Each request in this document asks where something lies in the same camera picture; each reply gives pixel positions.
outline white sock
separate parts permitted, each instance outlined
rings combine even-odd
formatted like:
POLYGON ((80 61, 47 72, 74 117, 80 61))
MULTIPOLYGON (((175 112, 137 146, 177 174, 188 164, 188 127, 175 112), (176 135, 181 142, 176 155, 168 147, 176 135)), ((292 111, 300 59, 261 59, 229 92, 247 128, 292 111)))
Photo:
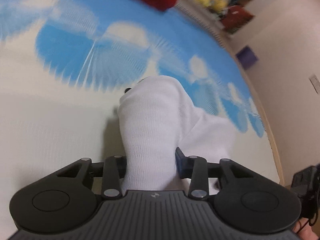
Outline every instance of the white sock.
POLYGON ((194 107, 181 84, 168 76, 148 77, 120 99, 120 132, 127 155, 123 192, 185 189, 175 149, 208 162, 228 158, 234 127, 228 119, 194 107))

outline beige wall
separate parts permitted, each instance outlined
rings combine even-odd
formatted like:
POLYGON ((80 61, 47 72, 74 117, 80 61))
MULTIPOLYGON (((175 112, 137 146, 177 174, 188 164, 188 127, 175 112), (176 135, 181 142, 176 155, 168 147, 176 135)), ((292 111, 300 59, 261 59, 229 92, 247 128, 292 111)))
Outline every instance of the beige wall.
POLYGON ((253 0, 256 17, 230 40, 234 52, 249 45, 259 62, 247 71, 279 148, 285 184, 320 162, 320 0, 253 0))

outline white cloth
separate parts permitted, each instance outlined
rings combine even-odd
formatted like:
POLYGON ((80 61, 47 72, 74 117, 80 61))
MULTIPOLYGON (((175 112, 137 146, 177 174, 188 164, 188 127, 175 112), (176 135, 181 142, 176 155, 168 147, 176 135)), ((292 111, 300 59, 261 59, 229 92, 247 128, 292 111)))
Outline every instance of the white cloth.
POLYGON ((186 156, 218 163, 229 157, 234 142, 229 120, 195 107, 181 84, 168 76, 148 77, 129 90, 120 99, 118 115, 127 154, 123 192, 183 189, 176 147, 186 156))

